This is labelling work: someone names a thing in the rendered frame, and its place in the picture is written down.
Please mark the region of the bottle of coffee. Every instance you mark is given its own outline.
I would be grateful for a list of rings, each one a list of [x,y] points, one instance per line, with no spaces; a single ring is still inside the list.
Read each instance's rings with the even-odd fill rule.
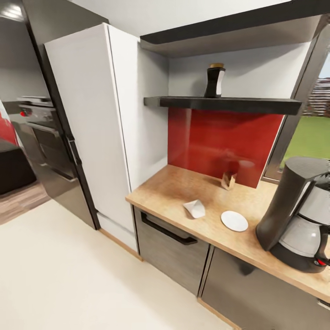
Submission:
[[[221,81],[226,71],[223,67],[224,64],[221,63],[210,64],[210,68],[207,69],[208,85],[204,97],[221,97]]]

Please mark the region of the paper coffee filter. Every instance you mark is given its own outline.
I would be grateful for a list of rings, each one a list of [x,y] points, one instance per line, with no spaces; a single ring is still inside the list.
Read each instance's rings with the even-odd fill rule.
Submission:
[[[189,210],[190,214],[194,218],[205,216],[205,209],[200,200],[189,202],[187,204],[184,204],[183,206]]]

